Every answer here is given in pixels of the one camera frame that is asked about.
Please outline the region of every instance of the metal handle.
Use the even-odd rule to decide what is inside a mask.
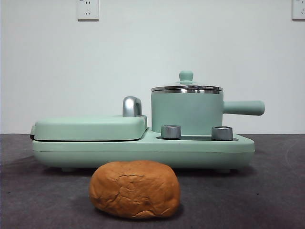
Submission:
[[[262,101],[224,102],[224,114],[262,115],[265,104]]]
[[[127,96],[123,100],[123,117],[142,115],[141,100],[134,96]]]

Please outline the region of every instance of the pot handle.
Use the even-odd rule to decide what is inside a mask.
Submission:
[[[262,101],[228,101],[224,102],[224,114],[262,115],[265,104]]]

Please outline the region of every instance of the bread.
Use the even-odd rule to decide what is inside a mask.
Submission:
[[[145,219],[170,217],[180,203],[173,170],[154,161],[117,161],[99,167],[89,187],[92,204],[112,215]]]

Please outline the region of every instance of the lid knob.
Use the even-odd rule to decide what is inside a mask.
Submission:
[[[181,71],[179,73],[180,81],[192,81],[194,73],[192,71]]]

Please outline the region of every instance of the sandwich maker lid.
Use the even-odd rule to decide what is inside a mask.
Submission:
[[[31,138],[38,141],[126,141],[141,138],[146,129],[144,115],[61,117],[36,122]]]

